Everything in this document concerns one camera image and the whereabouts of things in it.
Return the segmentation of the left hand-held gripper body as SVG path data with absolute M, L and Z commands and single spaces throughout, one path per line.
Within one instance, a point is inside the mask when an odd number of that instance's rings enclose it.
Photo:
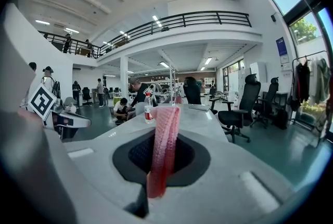
M 56 98 L 44 84 L 39 84 L 29 98 L 28 105 L 41 118 L 45 129 L 56 131 L 61 140 L 74 138 L 78 130 L 73 126 L 74 115 L 65 110 L 62 100 Z

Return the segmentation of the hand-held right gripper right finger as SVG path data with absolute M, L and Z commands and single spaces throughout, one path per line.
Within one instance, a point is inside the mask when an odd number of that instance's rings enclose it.
M 199 134 L 188 138 L 208 150 L 208 169 L 193 184 L 150 199 L 149 223 L 253 223 L 294 194 L 283 175 L 242 147 Z

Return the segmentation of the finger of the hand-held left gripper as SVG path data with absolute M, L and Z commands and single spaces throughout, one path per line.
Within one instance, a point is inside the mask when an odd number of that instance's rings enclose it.
M 67 127 L 90 127 L 92 124 L 89 118 L 75 113 L 62 112 L 61 116 L 64 118 L 64 124 Z

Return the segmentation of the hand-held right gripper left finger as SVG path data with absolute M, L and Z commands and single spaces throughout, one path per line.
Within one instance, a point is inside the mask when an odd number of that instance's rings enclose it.
M 152 130 L 154 128 L 130 132 L 113 129 L 92 140 L 64 144 L 70 158 L 92 187 L 122 213 L 129 213 L 143 223 L 151 223 L 144 188 L 139 183 L 126 181 L 114 166 L 112 157 L 118 147 Z

